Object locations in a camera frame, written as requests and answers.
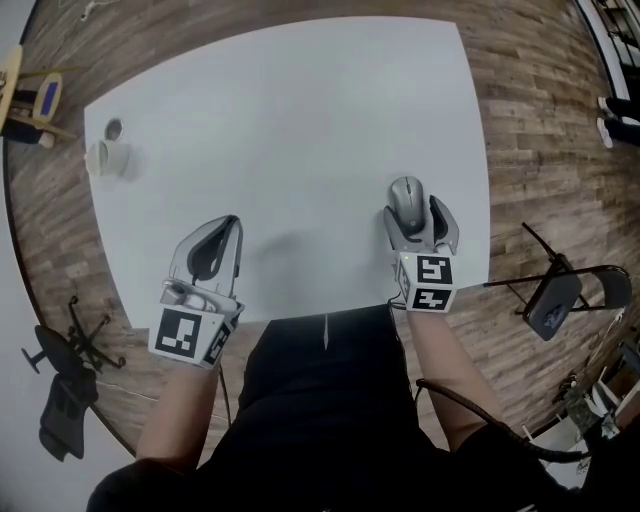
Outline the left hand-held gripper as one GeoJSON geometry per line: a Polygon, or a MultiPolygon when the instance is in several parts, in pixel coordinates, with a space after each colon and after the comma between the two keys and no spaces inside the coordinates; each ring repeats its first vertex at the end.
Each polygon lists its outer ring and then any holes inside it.
{"type": "Polygon", "coordinates": [[[158,323],[149,334],[150,353],[205,369],[218,364],[244,311],[233,298],[242,244],[235,215],[209,221],[179,243],[169,268],[174,279],[163,282],[158,323]]]}

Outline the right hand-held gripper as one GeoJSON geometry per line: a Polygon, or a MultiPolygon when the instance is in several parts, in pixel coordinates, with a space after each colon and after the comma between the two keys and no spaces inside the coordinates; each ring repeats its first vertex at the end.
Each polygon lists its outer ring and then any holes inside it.
{"type": "Polygon", "coordinates": [[[434,247],[445,252],[425,253],[426,227],[409,234],[390,206],[383,209],[383,221],[395,252],[395,281],[406,311],[448,313],[459,283],[457,254],[459,226],[448,207],[435,195],[429,197],[433,221],[434,247]]]}

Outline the grey mouse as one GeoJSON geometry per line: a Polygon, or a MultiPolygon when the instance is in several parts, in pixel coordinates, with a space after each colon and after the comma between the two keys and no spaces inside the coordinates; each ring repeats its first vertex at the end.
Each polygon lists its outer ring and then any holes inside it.
{"type": "Polygon", "coordinates": [[[426,225],[424,189],[413,176],[396,179],[390,186],[391,209],[404,232],[417,235],[426,225]]]}

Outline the person's right forearm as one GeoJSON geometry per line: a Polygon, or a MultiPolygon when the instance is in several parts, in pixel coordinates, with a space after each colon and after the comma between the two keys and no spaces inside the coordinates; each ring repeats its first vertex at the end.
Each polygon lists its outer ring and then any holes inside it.
{"type": "MultiPolygon", "coordinates": [[[[407,321],[423,378],[465,397],[492,417],[502,419],[496,393],[449,327],[446,317],[409,312],[407,321]]],[[[452,452],[485,424],[462,405],[434,392],[430,396],[452,452]]]]}

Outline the person's left forearm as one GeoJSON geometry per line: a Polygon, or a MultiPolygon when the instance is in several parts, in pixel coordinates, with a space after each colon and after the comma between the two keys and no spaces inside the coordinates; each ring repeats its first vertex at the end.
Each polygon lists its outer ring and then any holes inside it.
{"type": "Polygon", "coordinates": [[[152,460],[180,473],[196,470],[215,404],[218,369],[189,364],[174,368],[150,413],[136,447],[138,460],[152,460]]]}

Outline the white cup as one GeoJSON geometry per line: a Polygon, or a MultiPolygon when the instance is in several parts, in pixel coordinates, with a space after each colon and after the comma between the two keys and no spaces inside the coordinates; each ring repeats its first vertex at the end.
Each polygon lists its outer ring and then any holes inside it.
{"type": "Polygon", "coordinates": [[[85,154],[88,173],[94,177],[120,176],[129,160],[129,147],[111,140],[98,140],[85,154]]]}

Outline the black folding chair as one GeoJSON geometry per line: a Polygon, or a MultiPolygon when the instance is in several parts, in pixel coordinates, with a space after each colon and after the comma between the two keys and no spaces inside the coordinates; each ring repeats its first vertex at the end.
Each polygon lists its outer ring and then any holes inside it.
{"type": "Polygon", "coordinates": [[[596,265],[575,268],[567,257],[554,251],[527,223],[522,227],[542,246],[549,259],[548,270],[540,275],[487,282],[486,288],[506,287],[514,295],[518,284],[537,285],[530,298],[516,315],[544,341],[551,340],[572,313],[624,309],[633,299],[630,274],[620,266],[596,265]],[[601,284],[604,299],[599,305],[590,304],[582,294],[583,275],[595,277],[601,284]]]}

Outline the white table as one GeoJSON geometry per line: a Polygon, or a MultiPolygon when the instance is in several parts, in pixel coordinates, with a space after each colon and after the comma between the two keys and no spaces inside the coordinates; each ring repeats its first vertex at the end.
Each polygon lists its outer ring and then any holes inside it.
{"type": "Polygon", "coordinates": [[[130,324],[159,318],[179,242],[226,214],[244,230],[234,289],[242,320],[360,308],[396,292],[382,209],[417,177],[460,228],[461,287],[489,273],[486,146],[458,27],[348,17],[281,25],[157,65],[84,112],[129,149],[92,177],[110,271],[130,324]]]}

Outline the person's black clothing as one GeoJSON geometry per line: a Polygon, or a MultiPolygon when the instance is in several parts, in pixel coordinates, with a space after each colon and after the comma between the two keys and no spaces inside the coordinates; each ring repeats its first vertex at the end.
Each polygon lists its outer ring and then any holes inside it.
{"type": "Polygon", "coordinates": [[[640,417],[595,447],[570,490],[502,419],[463,407],[485,424],[457,451],[437,448],[387,306],[273,321],[211,457],[190,473],[136,458],[87,512],[640,512],[640,417]]]}

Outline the black office chair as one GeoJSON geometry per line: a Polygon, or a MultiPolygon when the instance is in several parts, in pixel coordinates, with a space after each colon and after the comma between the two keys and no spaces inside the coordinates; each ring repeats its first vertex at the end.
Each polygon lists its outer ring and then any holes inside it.
{"type": "Polygon", "coordinates": [[[114,360],[94,345],[111,317],[105,314],[96,328],[86,333],[76,314],[78,302],[79,297],[73,295],[67,303],[72,325],[66,335],[37,325],[34,332],[41,350],[33,356],[21,351],[33,370],[43,360],[48,360],[55,370],[38,435],[45,450],[60,462],[68,455],[84,458],[84,420],[86,411],[98,400],[97,375],[102,367],[121,369],[126,365],[124,357],[114,360]]]}

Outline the yellow stool blue cushion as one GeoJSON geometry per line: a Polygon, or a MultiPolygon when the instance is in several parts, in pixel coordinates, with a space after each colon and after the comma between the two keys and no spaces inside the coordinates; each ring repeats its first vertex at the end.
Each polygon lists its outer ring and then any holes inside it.
{"type": "Polygon", "coordinates": [[[21,72],[18,75],[19,81],[39,76],[43,76],[44,80],[40,84],[33,105],[31,107],[19,107],[20,112],[29,110],[30,115],[28,117],[16,115],[15,119],[56,136],[66,139],[75,139],[75,136],[73,134],[52,125],[51,121],[53,120],[59,107],[60,98],[62,95],[62,74],[74,71],[86,71],[88,69],[88,66],[71,66],[43,71],[21,72]]]}

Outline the camouflage bag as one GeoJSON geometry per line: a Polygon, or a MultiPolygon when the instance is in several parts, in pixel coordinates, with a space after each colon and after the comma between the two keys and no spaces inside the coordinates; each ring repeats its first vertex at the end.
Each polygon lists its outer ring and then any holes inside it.
{"type": "Polygon", "coordinates": [[[588,394],[578,388],[569,389],[564,395],[568,416],[583,436],[602,435],[605,413],[599,409],[588,394]]]}

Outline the cluttered white rack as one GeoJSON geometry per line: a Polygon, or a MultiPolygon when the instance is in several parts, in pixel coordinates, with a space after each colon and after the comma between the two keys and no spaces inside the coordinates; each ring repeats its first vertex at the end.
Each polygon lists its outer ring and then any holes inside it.
{"type": "Polygon", "coordinates": [[[551,410],[545,421],[535,426],[523,421],[515,427],[517,434],[533,446],[548,452],[576,455],[569,462],[541,461],[547,473],[559,484],[577,490],[591,468],[589,451],[601,441],[618,436],[632,411],[632,402],[640,400],[640,328],[630,321],[627,308],[608,313],[604,323],[588,335],[577,339],[569,351],[571,365],[553,382],[551,410]],[[605,413],[602,435],[583,436],[566,412],[564,395],[571,388],[588,394],[605,413]]]}

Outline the black metal railing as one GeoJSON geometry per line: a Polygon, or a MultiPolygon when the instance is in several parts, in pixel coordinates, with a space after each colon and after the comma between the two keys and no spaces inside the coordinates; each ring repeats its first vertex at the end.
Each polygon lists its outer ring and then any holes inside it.
{"type": "Polygon", "coordinates": [[[635,0],[575,0],[614,97],[640,101],[640,7],[635,0]]]}

